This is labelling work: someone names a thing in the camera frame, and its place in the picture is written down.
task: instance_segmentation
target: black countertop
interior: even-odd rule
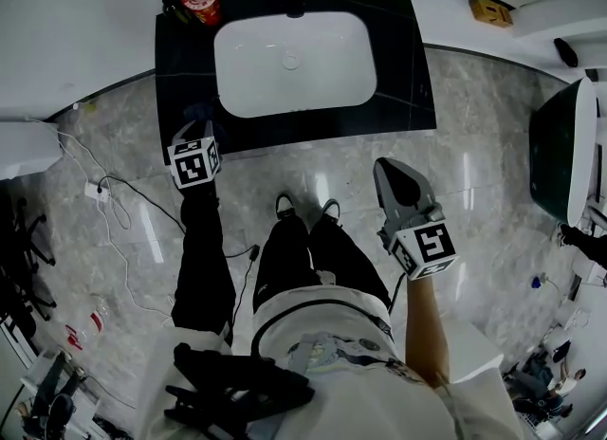
[[[284,13],[282,0],[220,0],[222,19],[215,27],[188,29],[158,15],[156,99],[163,148],[192,118],[214,120],[223,154],[296,141],[436,128],[430,75],[411,0],[304,2],[306,11],[347,11],[365,23],[377,72],[375,95],[360,106],[235,117],[218,98],[215,34],[234,20]]]

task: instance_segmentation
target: cardboard box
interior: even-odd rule
[[[470,2],[470,8],[474,18],[486,24],[492,24],[497,27],[509,27],[512,25],[510,12],[490,0],[474,0]]]

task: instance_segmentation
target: marble floor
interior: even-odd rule
[[[441,312],[474,323],[505,354],[505,365],[522,358],[548,330],[559,297],[551,287],[532,290],[531,278],[546,272],[567,287],[572,250],[551,243],[554,220],[535,206],[527,190],[527,126],[531,111],[563,87],[561,82],[516,65],[426,50],[438,128],[434,131],[336,138],[229,155],[217,176],[224,250],[232,254],[262,245],[274,224],[275,195],[290,191],[309,223],[328,197],[340,201],[343,228],[377,267],[389,290],[400,273],[376,232],[383,213],[372,176],[380,156],[400,159],[428,176],[445,208],[461,255],[435,277]],[[61,129],[87,146],[109,174],[128,180],[172,215],[180,194],[162,162],[154,78],[100,96],[94,106],[70,111]],[[66,148],[91,181],[101,170],[73,140]],[[48,216],[46,239],[57,260],[40,275],[59,305],[44,325],[65,344],[64,324],[83,302],[103,297],[110,315],[103,335],[77,360],[109,392],[135,404],[151,335],[165,317],[133,306],[124,288],[124,262],[109,246],[103,218],[83,194],[84,176],[64,156],[43,174],[12,183],[31,211]],[[182,234],[179,227],[124,184],[114,196],[128,210],[129,230],[108,212],[111,236],[129,262],[129,283],[138,303],[169,313]],[[247,256],[229,260],[237,293]],[[259,261],[249,276],[236,323],[235,349],[245,353],[251,335],[250,296]],[[406,295],[395,308],[395,338],[404,343]],[[101,414],[129,428],[134,412],[106,398]]]

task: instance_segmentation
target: sink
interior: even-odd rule
[[[236,117],[356,106],[376,91],[367,27],[347,12],[231,22],[214,51],[219,99]]]

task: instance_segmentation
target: black pants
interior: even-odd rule
[[[173,320],[177,327],[220,334],[231,323],[236,294],[222,244],[223,233],[214,184],[184,192],[181,221],[187,227]],[[276,294],[321,284],[310,267],[308,249],[318,270],[331,271],[340,286],[390,298],[373,264],[338,225],[323,218],[308,236],[297,216],[279,221],[262,252],[253,295],[253,311]]]
[[[565,225],[561,226],[561,231],[566,245],[579,248],[589,260],[607,268],[607,235],[595,238]]]
[[[57,384],[59,383],[59,377],[61,375],[61,371],[65,366],[65,356],[63,354],[59,354],[53,362],[53,365],[50,366],[48,373],[43,379],[42,383],[38,386],[38,393],[36,394],[36,398],[34,399],[34,404],[31,407],[31,416],[48,416],[48,409],[50,404],[55,399],[57,394],[67,394],[68,396],[73,396],[78,389],[78,384],[80,383],[80,377],[73,373],[72,376],[69,377],[69,380],[65,383],[65,386],[56,393]]]

